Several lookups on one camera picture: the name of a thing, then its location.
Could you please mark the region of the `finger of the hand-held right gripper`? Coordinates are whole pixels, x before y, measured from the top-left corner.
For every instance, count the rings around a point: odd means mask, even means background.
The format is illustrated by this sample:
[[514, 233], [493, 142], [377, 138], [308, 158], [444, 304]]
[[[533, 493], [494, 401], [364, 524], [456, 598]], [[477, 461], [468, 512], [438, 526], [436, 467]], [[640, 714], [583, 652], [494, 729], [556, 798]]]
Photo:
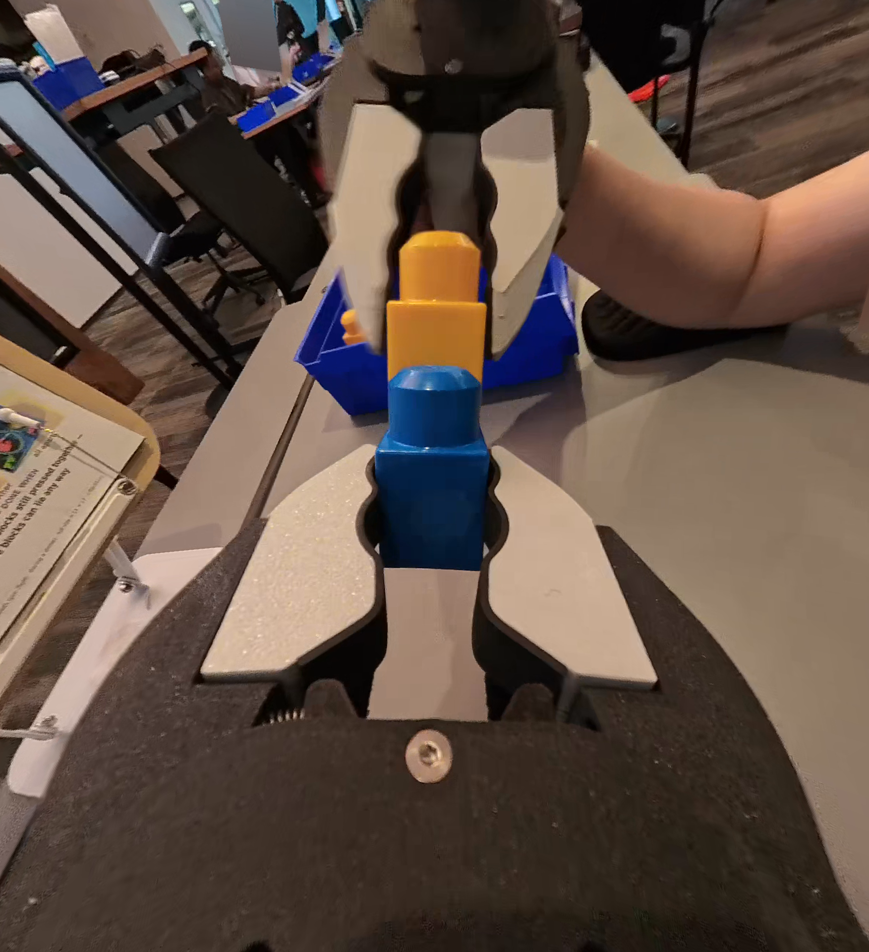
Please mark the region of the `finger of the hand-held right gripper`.
[[518, 109], [491, 125], [481, 158], [495, 192], [489, 352], [499, 359], [532, 309], [563, 219], [551, 112]]
[[361, 332], [380, 354], [400, 248], [424, 203], [424, 143], [393, 106], [353, 107], [330, 206], [333, 252]]

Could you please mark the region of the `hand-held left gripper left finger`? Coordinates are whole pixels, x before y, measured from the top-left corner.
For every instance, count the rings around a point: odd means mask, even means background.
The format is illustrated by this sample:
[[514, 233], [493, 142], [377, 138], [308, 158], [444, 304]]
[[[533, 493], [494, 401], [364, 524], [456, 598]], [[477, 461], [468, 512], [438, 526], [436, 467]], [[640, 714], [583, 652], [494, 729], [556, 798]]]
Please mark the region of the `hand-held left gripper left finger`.
[[343, 685], [365, 718], [388, 646], [375, 449], [362, 445], [288, 494], [266, 519], [202, 662], [207, 683], [275, 684], [291, 708]]

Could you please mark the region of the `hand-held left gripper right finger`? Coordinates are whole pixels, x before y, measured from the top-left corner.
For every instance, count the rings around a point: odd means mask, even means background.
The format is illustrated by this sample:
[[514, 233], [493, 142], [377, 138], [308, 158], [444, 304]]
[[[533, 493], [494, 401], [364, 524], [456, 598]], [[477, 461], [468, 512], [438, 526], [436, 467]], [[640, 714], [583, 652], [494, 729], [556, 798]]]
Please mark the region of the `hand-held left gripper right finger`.
[[581, 720], [595, 689], [651, 692], [649, 658], [599, 531], [570, 494], [512, 451], [491, 450], [471, 645], [487, 716], [545, 687], [556, 720]]

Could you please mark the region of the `yellow one-stud block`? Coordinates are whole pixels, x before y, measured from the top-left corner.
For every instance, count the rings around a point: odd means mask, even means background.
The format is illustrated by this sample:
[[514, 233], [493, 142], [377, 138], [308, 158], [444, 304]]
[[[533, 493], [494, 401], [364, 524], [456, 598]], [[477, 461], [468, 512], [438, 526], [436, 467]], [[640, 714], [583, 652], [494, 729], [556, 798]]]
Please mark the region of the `yellow one-stud block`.
[[389, 380], [408, 367], [449, 365], [481, 383], [487, 306], [478, 247], [461, 232], [419, 232], [398, 259], [397, 297], [386, 311]]

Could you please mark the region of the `blue two-stud block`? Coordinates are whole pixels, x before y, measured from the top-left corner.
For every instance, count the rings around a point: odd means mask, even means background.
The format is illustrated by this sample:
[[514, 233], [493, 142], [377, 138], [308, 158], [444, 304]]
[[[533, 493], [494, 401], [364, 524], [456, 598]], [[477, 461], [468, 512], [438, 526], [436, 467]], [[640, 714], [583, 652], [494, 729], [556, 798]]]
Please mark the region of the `blue two-stud block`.
[[388, 568], [480, 568], [490, 467], [480, 409], [480, 382], [459, 366], [411, 366], [390, 381], [373, 469]]

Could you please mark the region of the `blue plastic bin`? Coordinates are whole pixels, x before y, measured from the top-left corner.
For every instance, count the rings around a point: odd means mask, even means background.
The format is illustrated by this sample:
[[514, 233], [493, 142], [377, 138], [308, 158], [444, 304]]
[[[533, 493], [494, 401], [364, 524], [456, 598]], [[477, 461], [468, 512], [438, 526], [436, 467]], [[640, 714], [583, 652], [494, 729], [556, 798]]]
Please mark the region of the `blue plastic bin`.
[[[386, 359], [367, 344], [344, 342], [342, 316], [347, 310], [348, 298], [337, 271], [312, 316], [295, 361], [348, 415], [384, 411], [388, 407]], [[484, 389], [558, 376], [578, 351], [569, 269], [557, 255], [551, 255], [517, 337], [499, 360], [485, 363]]]

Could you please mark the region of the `person's right forearm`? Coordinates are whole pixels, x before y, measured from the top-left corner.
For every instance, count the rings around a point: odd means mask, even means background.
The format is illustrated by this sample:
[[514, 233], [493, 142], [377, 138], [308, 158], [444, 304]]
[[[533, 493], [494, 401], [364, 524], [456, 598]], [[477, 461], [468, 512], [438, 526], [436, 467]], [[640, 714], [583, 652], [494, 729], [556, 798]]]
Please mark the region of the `person's right forearm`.
[[588, 144], [556, 252], [666, 327], [773, 327], [863, 304], [869, 151], [759, 199], [663, 183]]

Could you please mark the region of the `black high-back office chair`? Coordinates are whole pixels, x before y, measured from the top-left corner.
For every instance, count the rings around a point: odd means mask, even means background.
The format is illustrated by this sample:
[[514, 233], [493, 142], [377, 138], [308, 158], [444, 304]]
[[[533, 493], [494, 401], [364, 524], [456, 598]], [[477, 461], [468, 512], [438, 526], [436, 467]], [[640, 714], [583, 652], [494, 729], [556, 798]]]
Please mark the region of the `black high-back office chair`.
[[316, 213], [237, 125], [208, 112], [151, 155], [267, 271], [285, 303], [305, 297], [328, 238]]

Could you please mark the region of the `row of office desks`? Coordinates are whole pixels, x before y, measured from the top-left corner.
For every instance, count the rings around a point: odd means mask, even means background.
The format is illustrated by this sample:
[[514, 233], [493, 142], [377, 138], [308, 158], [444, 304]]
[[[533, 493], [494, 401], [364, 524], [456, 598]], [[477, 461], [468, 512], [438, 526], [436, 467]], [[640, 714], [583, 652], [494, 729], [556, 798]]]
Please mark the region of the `row of office desks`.
[[[91, 115], [101, 116], [107, 127], [119, 135], [127, 134], [197, 98], [203, 88], [199, 66], [207, 56], [206, 51], [199, 50], [163, 63], [83, 96], [60, 113], [71, 124]], [[300, 115], [319, 101], [341, 61], [341, 52], [310, 57], [293, 70], [286, 85], [256, 100], [252, 108], [237, 113], [231, 123], [249, 140]]]

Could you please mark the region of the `white stand base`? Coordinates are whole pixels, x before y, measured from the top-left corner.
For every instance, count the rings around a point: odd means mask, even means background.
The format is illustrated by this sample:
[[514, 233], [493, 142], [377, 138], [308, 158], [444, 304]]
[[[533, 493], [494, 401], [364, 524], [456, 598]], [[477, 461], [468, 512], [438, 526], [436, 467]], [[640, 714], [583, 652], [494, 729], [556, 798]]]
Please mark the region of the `white stand base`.
[[107, 676], [158, 613], [220, 551], [180, 550], [131, 560], [150, 586], [151, 607], [124, 604], [112, 587], [12, 758], [7, 784], [13, 794], [36, 800], [46, 795], [71, 735]]

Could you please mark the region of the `instruction poster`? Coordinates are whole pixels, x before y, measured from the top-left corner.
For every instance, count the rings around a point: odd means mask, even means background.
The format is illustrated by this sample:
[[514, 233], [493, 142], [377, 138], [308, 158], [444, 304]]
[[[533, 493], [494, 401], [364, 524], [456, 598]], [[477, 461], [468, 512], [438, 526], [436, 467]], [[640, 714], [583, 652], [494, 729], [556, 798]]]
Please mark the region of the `instruction poster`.
[[0, 640], [142, 443], [0, 365]]

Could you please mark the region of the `blue storage bin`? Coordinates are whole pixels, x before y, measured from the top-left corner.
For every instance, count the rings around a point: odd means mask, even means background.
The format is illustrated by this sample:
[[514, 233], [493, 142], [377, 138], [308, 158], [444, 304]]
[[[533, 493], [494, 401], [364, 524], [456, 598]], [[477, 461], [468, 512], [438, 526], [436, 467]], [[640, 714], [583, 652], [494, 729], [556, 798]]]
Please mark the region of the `blue storage bin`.
[[86, 56], [52, 65], [36, 75], [32, 84], [58, 112], [106, 89], [91, 60]]

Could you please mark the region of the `framed grey screen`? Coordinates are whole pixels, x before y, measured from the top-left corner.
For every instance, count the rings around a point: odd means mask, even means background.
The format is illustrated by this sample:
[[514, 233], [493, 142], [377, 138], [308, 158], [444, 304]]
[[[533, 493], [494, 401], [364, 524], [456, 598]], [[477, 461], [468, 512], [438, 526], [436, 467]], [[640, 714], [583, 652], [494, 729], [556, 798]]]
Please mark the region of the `framed grey screen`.
[[0, 60], [0, 128], [139, 268], [158, 263], [167, 239], [155, 218], [7, 59]]

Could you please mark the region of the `wooden display board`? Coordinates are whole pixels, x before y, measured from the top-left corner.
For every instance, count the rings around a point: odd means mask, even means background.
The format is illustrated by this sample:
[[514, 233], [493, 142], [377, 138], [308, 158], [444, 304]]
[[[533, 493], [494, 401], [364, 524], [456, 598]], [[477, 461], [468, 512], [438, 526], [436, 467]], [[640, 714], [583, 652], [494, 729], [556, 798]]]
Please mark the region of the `wooden display board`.
[[1, 703], [25, 660], [84, 589], [129, 511], [154, 482], [161, 454], [153, 430], [135, 412], [1, 337], [0, 365], [143, 437], [142, 445], [116, 478], [106, 498], [95, 508], [0, 640]]

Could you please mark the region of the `metal poster bracket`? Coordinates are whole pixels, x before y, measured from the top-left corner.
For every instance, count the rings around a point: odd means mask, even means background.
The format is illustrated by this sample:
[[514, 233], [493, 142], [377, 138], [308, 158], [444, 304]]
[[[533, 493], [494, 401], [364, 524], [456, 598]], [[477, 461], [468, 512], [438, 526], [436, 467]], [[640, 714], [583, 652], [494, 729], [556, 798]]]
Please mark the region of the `metal poster bracket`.
[[114, 538], [104, 550], [104, 558], [114, 578], [115, 588], [126, 605], [148, 610], [151, 607], [151, 589], [139, 574], [118, 539]]

